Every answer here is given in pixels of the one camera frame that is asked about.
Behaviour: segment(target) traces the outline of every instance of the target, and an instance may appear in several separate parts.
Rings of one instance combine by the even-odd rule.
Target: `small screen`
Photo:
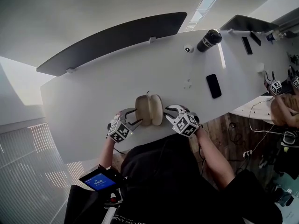
[[[97,174],[91,179],[86,180],[85,183],[95,190],[101,190],[115,184],[115,182],[113,182],[103,174]]]

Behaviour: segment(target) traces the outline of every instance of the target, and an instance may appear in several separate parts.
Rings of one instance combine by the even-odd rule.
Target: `black phone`
[[[243,41],[243,44],[245,46],[247,55],[252,55],[252,50],[251,50],[251,47],[250,47],[250,44],[249,44],[249,41],[248,41],[247,37],[242,36],[242,41]]]
[[[222,95],[220,86],[217,80],[217,76],[215,74],[211,74],[206,77],[207,84],[209,85],[212,97],[214,99],[218,98]]]
[[[258,39],[258,37],[253,32],[250,32],[250,36],[259,46],[261,46],[261,40]]]

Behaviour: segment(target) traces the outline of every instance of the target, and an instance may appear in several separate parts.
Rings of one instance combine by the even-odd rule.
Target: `white wall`
[[[216,0],[194,30],[220,28],[235,15],[249,16],[267,0]]]
[[[201,0],[0,0],[0,56],[39,66],[109,27],[164,13],[187,12]]]
[[[0,57],[0,126],[45,117],[40,87],[53,77]]]
[[[299,7],[299,0],[268,0],[249,16],[272,22]]]

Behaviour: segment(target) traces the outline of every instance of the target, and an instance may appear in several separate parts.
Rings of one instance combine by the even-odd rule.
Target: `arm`
[[[201,127],[196,132],[199,144],[204,152],[206,163],[213,173],[213,178],[220,189],[224,189],[234,178],[235,174],[229,162],[210,140]]]
[[[296,127],[299,128],[299,124],[297,124],[296,122],[296,118],[294,116],[291,115],[290,111],[288,110],[288,108],[286,107],[284,101],[282,100],[282,98],[279,95],[275,96],[275,99],[278,103],[278,106],[285,118],[286,123],[288,124],[289,127]]]
[[[113,148],[115,142],[111,138],[106,138],[102,152],[99,157],[99,164],[104,168],[112,166]]]

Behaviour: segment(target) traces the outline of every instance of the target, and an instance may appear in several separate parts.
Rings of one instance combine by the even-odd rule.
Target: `hand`
[[[118,120],[120,114],[121,114],[121,111],[119,111],[119,112],[114,116],[114,118],[113,118],[112,120],[110,120],[110,122],[109,122],[109,124],[108,124],[108,126],[107,126],[108,131],[110,130],[111,125],[114,124],[114,123]]]

